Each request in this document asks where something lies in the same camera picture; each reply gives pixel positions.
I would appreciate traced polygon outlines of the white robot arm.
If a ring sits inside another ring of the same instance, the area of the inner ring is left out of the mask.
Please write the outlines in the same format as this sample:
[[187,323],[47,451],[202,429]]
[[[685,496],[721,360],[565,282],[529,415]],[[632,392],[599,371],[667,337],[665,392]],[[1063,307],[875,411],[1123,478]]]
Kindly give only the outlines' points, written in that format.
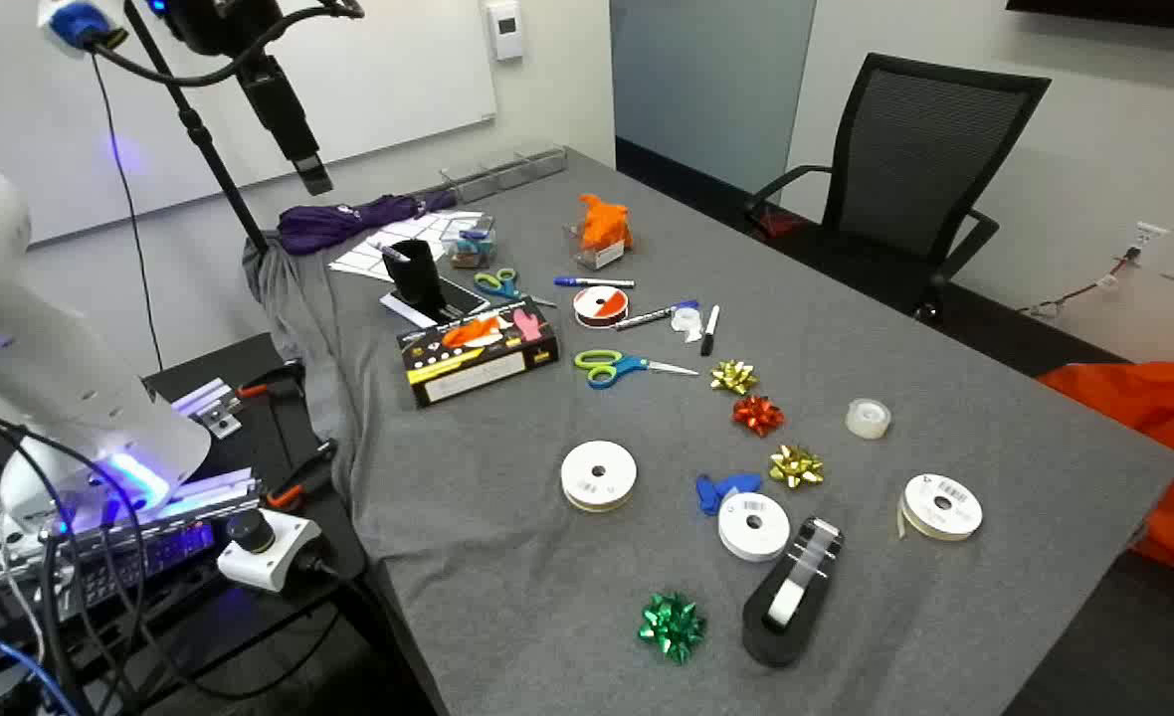
[[26,205],[0,175],[0,398],[34,429],[3,464],[0,505],[41,532],[55,524],[55,505],[102,500],[106,485],[79,456],[102,464],[135,505],[161,505],[202,464],[212,435],[149,398],[83,317],[26,285],[26,236]]

